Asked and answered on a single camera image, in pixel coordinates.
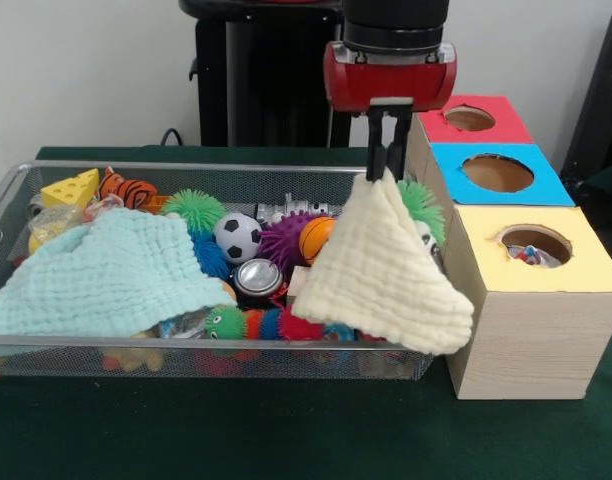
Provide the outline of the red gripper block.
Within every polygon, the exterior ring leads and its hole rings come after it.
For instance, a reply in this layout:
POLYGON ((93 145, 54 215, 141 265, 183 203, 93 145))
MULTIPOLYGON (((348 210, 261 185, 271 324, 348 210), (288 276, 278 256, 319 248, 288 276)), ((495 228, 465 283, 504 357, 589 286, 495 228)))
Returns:
POLYGON ((412 110, 443 108, 452 95, 456 73, 457 55, 450 43, 412 56, 374 54, 352 50, 342 42, 328 43, 323 57, 327 100, 339 112, 367 112, 367 180, 380 180, 386 167, 385 105, 392 105, 388 114, 396 119, 388 168, 399 181, 405 172, 412 110))

